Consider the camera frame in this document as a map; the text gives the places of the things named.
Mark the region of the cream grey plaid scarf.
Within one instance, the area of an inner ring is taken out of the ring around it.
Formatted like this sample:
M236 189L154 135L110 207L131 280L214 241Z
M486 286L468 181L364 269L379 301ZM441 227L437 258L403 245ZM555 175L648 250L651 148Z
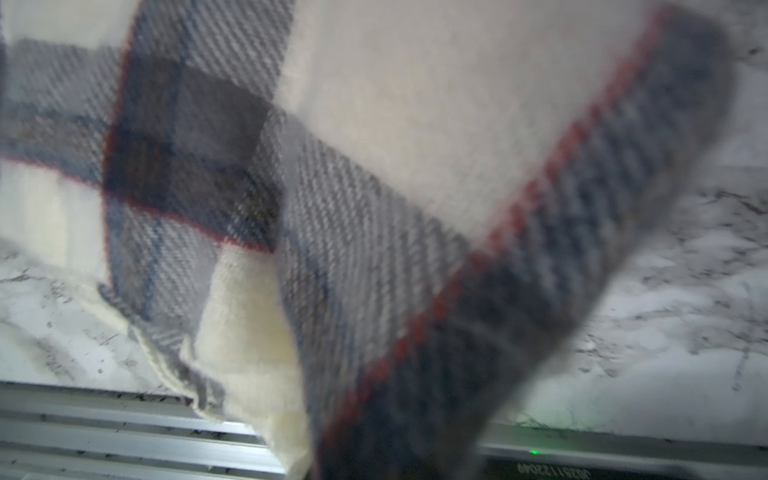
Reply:
M5 1L1 236L292 477L463 479L733 87L668 1Z

